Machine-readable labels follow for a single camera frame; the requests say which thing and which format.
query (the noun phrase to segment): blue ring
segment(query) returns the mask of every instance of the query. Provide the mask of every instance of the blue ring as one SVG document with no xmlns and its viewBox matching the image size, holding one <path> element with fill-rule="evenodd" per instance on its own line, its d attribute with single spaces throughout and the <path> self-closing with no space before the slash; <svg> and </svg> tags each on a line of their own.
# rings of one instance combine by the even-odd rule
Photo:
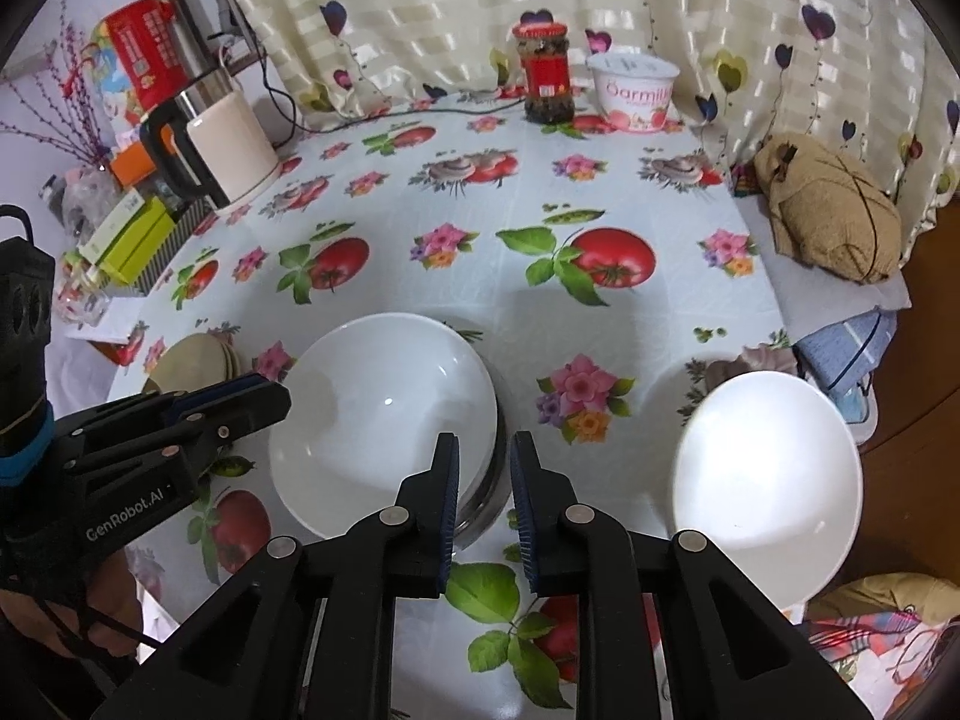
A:
<svg viewBox="0 0 960 720">
<path fill-rule="evenodd" d="M 54 410 L 47 404 L 47 418 L 34 439 L 23 449 L 5 458 L 0 458 L 0 488 L 19 487 L 23 480 L 40 462 L 47 447 L 54 440 Z"/>
</svg>

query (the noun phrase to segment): electric kettle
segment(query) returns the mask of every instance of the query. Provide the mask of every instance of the electric kettle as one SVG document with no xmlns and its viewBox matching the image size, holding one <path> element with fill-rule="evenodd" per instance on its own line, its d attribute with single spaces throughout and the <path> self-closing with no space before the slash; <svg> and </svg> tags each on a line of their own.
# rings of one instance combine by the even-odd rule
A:
<svg viewBox="0 0 960 720">
<path fill-rule="evenodd" d="M 176 155 L 160 132 L 173 130 Z M 184 199 L 214 207 L 252 199 L 280 177 L 280 158 L 230 74 L 216 68 L 152 109 L 140 141 L 157 171 Z"/>
</svg>

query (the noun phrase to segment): sauce jar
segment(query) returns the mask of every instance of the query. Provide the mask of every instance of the sauce jar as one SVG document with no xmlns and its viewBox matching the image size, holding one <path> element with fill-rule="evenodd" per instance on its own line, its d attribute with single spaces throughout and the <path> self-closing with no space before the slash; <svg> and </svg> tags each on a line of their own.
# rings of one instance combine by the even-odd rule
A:
<svg viewBox="0 0 960 720">
<path fill-rule="evenodd" d="M 527 119 L 536 124 L 573 120 L 573 90 L 565 23 L 519 23 L 514 27 L 520 64 L 527 76 Z"/>
</svg>

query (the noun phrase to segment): human hand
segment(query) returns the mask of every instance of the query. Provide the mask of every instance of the human hand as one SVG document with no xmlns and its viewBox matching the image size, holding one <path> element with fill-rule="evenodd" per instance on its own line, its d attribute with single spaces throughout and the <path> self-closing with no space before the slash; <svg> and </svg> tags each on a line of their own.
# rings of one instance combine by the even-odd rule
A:
<svg viewBox="0 0 960 720">
<path fill-rule="evenodd" d="M 127 567 L 123 552 L 114 553 L 97 568 L 86 587 L 86 601 L 95 610 L 117 622 L 136 631 L 143 630 L 143 615 L 136 597 L 136 580 Z M 50 608 L 71 631 L 80 630 L 74 610 L 58 604 L 50 604 Z M 58 627 L 43 613 L 34 599 L 20 593 L 0 590 L 0 611 L 3 611 L 13 627 L 27 638 L 40 642 L 58 655 L 73 658 L 59 637 Z M 100 623 L 94 623 L 90 627 L 88 638 L 91 643 L 103 647 L 116 658 L 136 651 L 137 642 Z"/>
</svg>

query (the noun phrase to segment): curtain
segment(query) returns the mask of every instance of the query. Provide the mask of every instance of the curtain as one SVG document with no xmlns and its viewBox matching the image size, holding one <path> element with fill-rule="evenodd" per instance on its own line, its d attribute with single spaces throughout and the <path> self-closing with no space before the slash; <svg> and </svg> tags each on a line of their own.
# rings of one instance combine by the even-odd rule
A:
<svg viewBox="0 0 960 720">
<path fill-rule="evenodd" d="M 957 188 L 960 79 L 909 0 L 237 1 L 314 125 L 509 86 L 511 27 L 552 18 L 575 83 L 597 50 L 677 64 L 675 104 L 728 166 L 770 131 L 860 156 L 896 196 L 904 259 Z"/>
</svg>

